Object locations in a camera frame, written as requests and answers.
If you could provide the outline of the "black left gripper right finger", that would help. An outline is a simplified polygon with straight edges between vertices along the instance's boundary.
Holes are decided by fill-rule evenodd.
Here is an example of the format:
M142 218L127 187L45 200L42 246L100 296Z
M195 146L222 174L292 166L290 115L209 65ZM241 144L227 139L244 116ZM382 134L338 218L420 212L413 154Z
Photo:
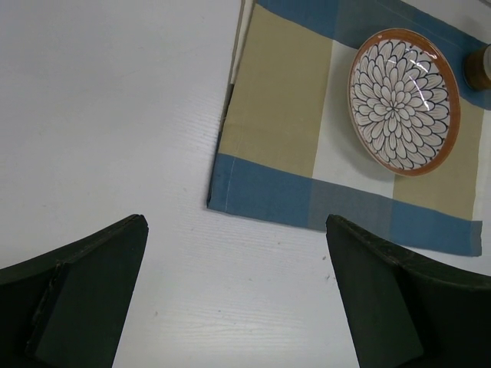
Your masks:
M490 278L386 241L339 215L327 243L361 367L488 367Z

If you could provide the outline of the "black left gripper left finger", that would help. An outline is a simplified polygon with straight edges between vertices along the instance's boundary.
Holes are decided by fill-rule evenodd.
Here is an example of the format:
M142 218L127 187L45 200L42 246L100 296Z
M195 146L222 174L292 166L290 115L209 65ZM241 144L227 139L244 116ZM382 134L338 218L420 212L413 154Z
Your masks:
M111 367L148 237L130 215L1 270L3 367Z

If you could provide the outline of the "blue beige checked placemat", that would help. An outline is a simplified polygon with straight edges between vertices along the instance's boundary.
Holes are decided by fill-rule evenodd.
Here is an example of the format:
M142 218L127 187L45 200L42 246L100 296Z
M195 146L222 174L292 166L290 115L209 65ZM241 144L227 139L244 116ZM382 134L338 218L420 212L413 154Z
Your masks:
M455 145L422 176L384 168L350 118L356 53L388 28L434 43L459 88ZM488 44L489 19L453 26L403 1L257 1L219 135L208 207L315 231L336 214L400 245L480 256L490 93L469 87L463 61Z

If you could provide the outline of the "floral orange rimmed plate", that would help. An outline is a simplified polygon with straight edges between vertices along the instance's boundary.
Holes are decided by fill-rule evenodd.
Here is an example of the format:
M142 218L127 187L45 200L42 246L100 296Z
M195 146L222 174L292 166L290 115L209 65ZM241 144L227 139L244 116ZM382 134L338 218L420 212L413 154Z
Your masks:
M459 88L448 60L403 28L379 31L361 45L348 77L348 106L364 148L399 176L435 170L460 130Z

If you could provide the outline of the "white cup brown base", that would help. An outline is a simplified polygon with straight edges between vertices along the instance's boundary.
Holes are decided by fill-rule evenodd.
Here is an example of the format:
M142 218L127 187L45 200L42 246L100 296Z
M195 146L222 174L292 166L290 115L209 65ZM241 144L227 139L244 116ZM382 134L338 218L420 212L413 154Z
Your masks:
M490 89L490 45L468 54L463 61L463 76L473 90Z

